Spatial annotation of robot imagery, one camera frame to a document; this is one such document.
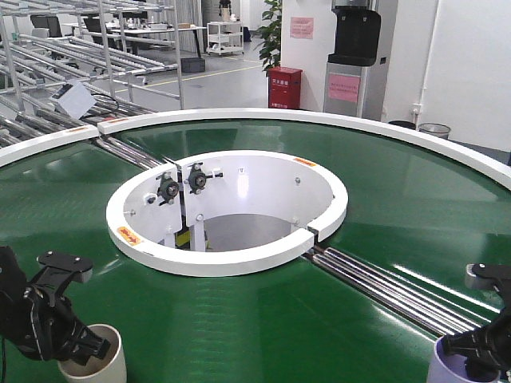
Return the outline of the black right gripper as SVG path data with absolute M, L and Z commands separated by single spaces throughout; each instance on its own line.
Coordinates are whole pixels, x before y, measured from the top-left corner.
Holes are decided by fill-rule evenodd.
M 473 290 L 496 292 L 504 303 L 498 316 L 485 330 L 446 335 L 442 348 L 446 355 L 466 357 L 465 372 L 471 381 L 492 381 L 499 369 L 510 370 L 510 266 L 471 263 L 465 267 L 465 285 Z

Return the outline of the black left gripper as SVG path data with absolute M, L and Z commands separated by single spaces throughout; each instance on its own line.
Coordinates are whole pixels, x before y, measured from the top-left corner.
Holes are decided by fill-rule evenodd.
M 76 319 L 64 290 L 93 274 L 86 257 L 47 251 L 37 258 L 41 270 L 29 280 L 11 247 L 1 247 L 1 335 L 33 360 L 86 365 L 104 359 L 111 343 Z

